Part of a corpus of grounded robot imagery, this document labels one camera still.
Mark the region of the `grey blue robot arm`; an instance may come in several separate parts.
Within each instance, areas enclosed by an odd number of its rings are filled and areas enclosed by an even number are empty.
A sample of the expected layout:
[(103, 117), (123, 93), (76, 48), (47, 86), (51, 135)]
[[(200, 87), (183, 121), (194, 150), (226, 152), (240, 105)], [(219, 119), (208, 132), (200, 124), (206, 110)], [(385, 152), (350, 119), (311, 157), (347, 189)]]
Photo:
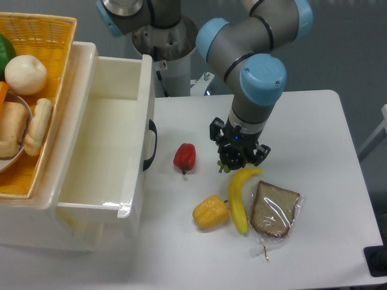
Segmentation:
[(234, 95), (226, 121), (210, 124), (222, 172), (260, 165), (270, 148), (262, 130), (287, 79), (283, 63), (271, 55), (305, 36), (313, 24), (307, 1), (244, 1), (248, 17), (232, 25), (222, 18), (201, 28), (181, 12), (180, 1), (97, 1), (113, 36), (131, 35), (138, 53), (154, 62), (156, 95), (190, 91), (190, 55), (197, 51)]

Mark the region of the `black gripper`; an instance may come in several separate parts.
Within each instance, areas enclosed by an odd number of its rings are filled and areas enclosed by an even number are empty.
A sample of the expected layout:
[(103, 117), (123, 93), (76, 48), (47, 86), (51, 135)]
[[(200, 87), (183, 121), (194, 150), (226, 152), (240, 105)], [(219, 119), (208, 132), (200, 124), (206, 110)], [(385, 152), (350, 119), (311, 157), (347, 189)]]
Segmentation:
[(238, 170), (247, 164), (259, 166), (269, 155), (271, 148), (259, 144), (261, 132), (249, 134), (240, 124), (226, 124), (215, 117), (209, 126), (210, 139), (218, 146), (220, 161), (230, 170)]

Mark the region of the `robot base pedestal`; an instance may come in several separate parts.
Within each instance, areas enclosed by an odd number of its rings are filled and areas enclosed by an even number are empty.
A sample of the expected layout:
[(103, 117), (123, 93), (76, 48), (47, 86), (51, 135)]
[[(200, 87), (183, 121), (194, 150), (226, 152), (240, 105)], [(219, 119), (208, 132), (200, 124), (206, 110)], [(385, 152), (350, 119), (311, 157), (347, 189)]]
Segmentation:
[(172, 28), (147, 25), (132, 33), (135, 49), (152, 57), (156, 97), (190, 95), (191, 55), (197, 33), (196, 25), (186, 16)]

